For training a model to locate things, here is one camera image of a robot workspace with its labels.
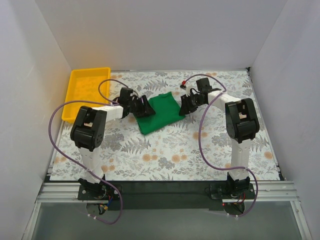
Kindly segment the green t shirt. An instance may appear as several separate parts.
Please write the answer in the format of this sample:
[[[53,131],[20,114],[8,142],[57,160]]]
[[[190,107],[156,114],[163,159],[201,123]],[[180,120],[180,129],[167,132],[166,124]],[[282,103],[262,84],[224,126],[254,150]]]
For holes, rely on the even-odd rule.
[[[136,118],[140,133],[143,135],[153,133],[186,117],[185,115],[179,115],[181,107],[171,91],[152,97],[148,102],[155,111],[155,114]]]

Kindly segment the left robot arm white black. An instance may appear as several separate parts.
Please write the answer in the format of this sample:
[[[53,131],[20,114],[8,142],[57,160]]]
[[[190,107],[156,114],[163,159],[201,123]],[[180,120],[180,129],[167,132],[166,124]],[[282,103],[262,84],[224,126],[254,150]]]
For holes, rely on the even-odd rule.
[[[138,118],[156,114],[145,95],[138,95],[133,89],[123,87],[111,105],[102,107],[80,107],[73,123],[70,138],[81,155],[86,167],[84,177],[78,179],[80,193],[94,200],[119,200],[118,191],[102,180],[105,174],[100,161],[101,144],[104,140],[106,123],[120,120],[132,113]]]

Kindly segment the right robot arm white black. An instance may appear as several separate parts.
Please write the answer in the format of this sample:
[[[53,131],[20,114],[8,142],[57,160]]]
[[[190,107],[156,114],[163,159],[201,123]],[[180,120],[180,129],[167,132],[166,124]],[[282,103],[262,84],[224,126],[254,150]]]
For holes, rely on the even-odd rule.
[[[205,112],[211,106],[222,110],[225,114],[225,127],[231,139],[230,167],[215,170],[226,171],[227,179],[209,186],[209,195],[213,200],[220,200],[224,196],[232,199],[245,198],[245,193],[252,190],[250,181],[256,180],[249,169],[250,149],[256,134],[260,130],[260,123],[254,102],[251,98],[237,98],[227,93],[227,88],[213,88],[210,85],[211,76],[197,74],[197,89],[182,81],[180,88],[185,90],[181,96],[179,115],[184,116],[195,112],[198,107],[206,105]]]

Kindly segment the yellow plastic tray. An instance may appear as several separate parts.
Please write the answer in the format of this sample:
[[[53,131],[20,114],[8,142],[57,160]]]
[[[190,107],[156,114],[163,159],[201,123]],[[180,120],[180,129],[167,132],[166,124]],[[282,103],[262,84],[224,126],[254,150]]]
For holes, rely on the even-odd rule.
[[[74,69],[70,73],[65,101],[84,100],[99,103],[108,103],[110,82],[99,84],[109,79],[109,67]]]

